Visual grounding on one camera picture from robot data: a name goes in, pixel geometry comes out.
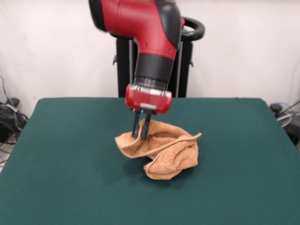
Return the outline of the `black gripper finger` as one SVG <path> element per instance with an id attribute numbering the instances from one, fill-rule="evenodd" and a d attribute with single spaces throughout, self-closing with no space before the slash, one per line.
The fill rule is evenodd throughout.
<path id="1" fill-rule="evenodd" d="M 141 132 L 141 139 L 142 140 L 145 140 L 147 138 L 150 120 L 151 120 L 151 114 L 146 114 L 145 122 L 142 126 L 142 132 Z"/>
<path id="2" fill-rule="evenodd" d="M 140 129 L 139 119 L 140 119 L 141 111 L 140 110 L 134 110 L 134 112 L 135 112 L 135 116 L 134 116 L 132 137 L 137 138 L 138 134 L 139 134 L 139 129 Z"/>

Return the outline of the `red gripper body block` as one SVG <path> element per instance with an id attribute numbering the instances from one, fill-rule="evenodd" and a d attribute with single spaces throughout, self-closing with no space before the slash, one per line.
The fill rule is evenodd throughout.
<path id="1" fill-rule="evenodd" d="M 172 104 L 172 93 L 139 85 L 129 84 L 125 92 L 127 108 L 150 110 L 154 113 L 166 114 Z"/>

